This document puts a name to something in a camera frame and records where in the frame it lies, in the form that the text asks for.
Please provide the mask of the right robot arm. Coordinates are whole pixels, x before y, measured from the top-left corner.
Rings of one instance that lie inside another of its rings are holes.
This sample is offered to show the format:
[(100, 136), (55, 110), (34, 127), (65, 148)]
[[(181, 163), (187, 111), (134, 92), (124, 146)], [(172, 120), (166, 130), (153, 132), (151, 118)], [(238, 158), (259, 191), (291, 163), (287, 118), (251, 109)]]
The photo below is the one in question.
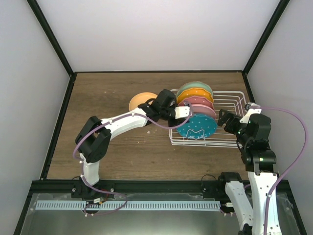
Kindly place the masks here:
[(244, 117), (221, 109), (218, 125), (236, 137), (237, 147), (246, 167), (252, 201), (235, 172), (224, 172), (217, 191), (229, 197), (239, 223), (240, 235), (280, 235), (275, 182), (278, 179), (276, 155), (269, 145), (271, 119), (261, 109), (250, 109)]

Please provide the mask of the pale yellow plate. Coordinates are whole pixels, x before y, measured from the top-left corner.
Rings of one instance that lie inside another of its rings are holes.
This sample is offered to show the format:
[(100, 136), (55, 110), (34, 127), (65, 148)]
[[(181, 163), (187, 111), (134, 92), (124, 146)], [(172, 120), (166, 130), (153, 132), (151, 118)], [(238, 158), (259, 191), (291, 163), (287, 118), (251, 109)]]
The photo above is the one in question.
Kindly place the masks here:
[(147, 100), (157, 98), (157, 94), (151, 92), (143, 92), (135, 95), (129, 102), (129, 110), (133, 110), (138, 105), (145, 103)]

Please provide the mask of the light pink plate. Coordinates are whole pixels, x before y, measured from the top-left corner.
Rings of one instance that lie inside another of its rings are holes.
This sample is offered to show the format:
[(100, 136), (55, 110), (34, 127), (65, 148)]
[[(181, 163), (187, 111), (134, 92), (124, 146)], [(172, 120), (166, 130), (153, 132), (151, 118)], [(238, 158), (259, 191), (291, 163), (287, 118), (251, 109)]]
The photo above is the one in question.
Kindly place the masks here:
[(212, 117), (213, 119), (216, 119), (216, 112), (214, 111), (214, 109), (212, 109), (209, 106), (202, 105), (202, 104), (192, 104), (191, 108), (192, 108), (193, 113), (204, 114), (204, 115)]

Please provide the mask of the blue polka dot plate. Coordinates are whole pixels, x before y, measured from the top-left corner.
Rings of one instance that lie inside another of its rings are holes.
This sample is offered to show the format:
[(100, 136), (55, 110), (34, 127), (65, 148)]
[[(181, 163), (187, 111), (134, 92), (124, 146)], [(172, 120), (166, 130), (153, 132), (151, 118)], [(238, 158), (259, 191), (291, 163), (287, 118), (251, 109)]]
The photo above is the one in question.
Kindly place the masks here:
[(177, 129), (177, 132), (185, 139), (200, 140), (215, 134), (217, 128), (214, 118), (205, 114), (194, 114), (188, 123)]

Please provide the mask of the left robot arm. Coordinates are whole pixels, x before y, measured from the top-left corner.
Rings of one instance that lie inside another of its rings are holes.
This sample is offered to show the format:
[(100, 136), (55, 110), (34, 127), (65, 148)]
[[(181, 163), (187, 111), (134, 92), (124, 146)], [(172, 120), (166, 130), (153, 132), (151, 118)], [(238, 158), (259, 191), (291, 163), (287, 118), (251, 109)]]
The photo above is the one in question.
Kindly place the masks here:
[(83, 193), (90, 198), (99, 194), (99, 165), (113, 138), (164, 120), (168, 122), (164, 129), (176, 130), (185, 139), (205, 139), (217, 131), (216, 116), (213, 102), (204, 95), (178, 101), (173, 92), (164, 89), (159, 94), (134, 96), (127, 113), (104, 119), (90, 117), (75, 139), (73, 152), (82, 164)]

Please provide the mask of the dark pink polka dot plate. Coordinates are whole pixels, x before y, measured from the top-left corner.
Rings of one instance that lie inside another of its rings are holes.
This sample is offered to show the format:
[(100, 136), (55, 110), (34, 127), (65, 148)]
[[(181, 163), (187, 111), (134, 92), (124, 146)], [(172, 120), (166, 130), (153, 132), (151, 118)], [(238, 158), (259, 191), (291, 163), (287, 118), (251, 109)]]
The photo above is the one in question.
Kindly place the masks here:
[(203, 97), (203, 96), (194, 95), (191, 97), (187, 97), (182, 102), (179, 103), (179, 106), (184, 106), (185, 102), (189, 102), (192, 105), (201, 104), (201, 105), (205, 105), (205, 106), (208, 106), (208, 107), (214, 109), (213, 102), (210, 101), (209, 99), (207, 99), (206, 97)]

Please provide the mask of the orange polka dot plate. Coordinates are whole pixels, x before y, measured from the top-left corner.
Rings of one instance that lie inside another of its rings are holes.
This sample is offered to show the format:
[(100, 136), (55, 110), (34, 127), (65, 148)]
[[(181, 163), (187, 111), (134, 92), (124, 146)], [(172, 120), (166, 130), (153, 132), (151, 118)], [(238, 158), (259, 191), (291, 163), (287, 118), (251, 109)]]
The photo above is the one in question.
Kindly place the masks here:
[(187, 90), (184, 90), (181, 94), (177, 96), (177, 103), (180, 103), (184, 99), (192, 97), (192, 96), (205, 97), (209, 101), (214, 102), (213, 95), (211, 94), (211, 92), (203, 88), (189, 88)]

